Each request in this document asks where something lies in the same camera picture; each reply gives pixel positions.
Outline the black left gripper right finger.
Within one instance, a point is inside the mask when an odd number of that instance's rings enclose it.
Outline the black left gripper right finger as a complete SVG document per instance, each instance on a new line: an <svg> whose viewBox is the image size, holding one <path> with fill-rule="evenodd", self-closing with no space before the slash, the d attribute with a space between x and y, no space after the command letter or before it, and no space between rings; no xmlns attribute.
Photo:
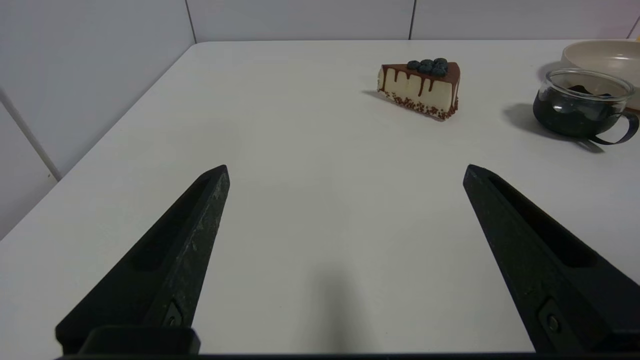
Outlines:
<svg viewBox="0 0 640 360"><path fill-rule="evenodd" d="M462 186L538 354L638 354L640 287L498 174Z"/></svg>

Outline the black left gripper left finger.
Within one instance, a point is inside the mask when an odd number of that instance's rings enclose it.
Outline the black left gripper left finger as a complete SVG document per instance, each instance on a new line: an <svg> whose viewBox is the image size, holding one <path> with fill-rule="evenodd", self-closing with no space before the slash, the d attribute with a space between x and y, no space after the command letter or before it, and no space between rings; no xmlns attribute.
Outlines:
<svg viewBox="0 0 640 360"><path fill-rule="evenodd" d="M230 190L202 173L55 327L64 354L198 354L192 328Z"/></svg>

